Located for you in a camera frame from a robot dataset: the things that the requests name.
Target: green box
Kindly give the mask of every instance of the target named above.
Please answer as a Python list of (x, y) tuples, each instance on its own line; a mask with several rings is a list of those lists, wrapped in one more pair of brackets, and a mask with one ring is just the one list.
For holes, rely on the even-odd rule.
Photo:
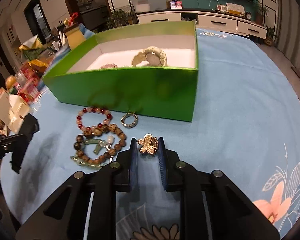
[[(133, 55), (148, 46), (166, 52), (168, 67), (129, 67)], [(119, 68), (93, 69), (102, 61)], [(194, 23), (165, 21), (96, 33), (69, 52), (43, 81), (62, 103), (191, 122), (197, 79)]]

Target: watch face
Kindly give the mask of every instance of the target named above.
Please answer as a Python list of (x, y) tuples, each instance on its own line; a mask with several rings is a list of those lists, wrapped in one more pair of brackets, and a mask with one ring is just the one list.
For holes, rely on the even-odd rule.
[(149, 64), (151, 66), (160, 66), (161, 65), (159, 57), (154, 52), (147, 53), (146, 60), (149, 62)]

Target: plastic storage box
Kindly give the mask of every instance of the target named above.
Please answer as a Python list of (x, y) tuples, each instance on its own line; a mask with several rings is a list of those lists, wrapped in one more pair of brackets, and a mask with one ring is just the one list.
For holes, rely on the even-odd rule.
[(136, 13), (167, 9), (167, 0), (132, 0)]

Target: silver ring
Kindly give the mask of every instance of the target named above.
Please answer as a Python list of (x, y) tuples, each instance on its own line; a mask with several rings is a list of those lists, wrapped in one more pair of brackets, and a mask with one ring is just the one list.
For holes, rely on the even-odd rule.
[[(129, 116), (134, 116), (134, 121), (132, 122), (132, 124), (126, 124), (124, 122), (124, 120), (127, 119), (127, 117)], [(124, 127), (126, 128), (132, 128), (132, 127), (135, 127), (138, 123), (138, 116), (135, 114), (135, 113), (126, 113), (122, 118), (121, 118), (121, 123)]]

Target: blue tablecloth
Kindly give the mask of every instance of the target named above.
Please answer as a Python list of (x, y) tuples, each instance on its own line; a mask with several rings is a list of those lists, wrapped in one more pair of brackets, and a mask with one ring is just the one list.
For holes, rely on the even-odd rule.
[[(272, 212), (268, 218), (284, 236), (300, 216), (300, 102), (253, 42), (225, 33), (219, 33), (225, 38), (201, 34), (205, 31), (197, 29), (199, 81), (193, 121), (139, 116), (135, 128), (119, 127), (127, 142), (152, 133), (196, 169), (222, 170), (265, 215)], [(62, 104), (47, 91), (34, 108), (40, 131), (20, 174), (11, 170), (10, 154), (1, 167), (4, 196), (21, 223), (75, 171), (93, 172), (69, 158), (80, 133), (75, 117), (82, 107)], [(119, 124), (122, 113), (112, 114)], [(83, 124), (102, 120), (101, 114), (85, 114)], [(93, 147), (86, 150), (92, 156)], [(163, 191), (158, 158), (139, 156), (138, 187), (117, 195), (117, 239), (142, 239), (139, 233), (146, 232), (141, 227), (159, 239), (156, 228), (179, 223), (179, 198)]]

